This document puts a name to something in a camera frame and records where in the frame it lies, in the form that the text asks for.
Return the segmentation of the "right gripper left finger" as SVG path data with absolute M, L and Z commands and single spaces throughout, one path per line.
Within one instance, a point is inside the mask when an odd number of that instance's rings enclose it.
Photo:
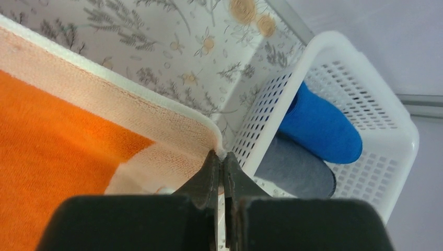
M 74 196 L 54 211 L 37 250 L 216 250 L 219 158 L 170 195 Z

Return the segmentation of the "orange cartoon towel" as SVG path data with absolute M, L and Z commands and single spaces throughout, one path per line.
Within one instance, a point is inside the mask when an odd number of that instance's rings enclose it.
M 69 197 L 178 189 L 212 150 L 209 118 L 1 17 L 1 250 Z

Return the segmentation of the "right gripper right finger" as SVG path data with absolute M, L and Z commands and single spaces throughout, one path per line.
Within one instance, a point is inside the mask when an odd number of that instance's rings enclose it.
M 241 169 L 223 161 L 229 250 L 393 250 L 376 210 L 355 199 L 273 198 Z

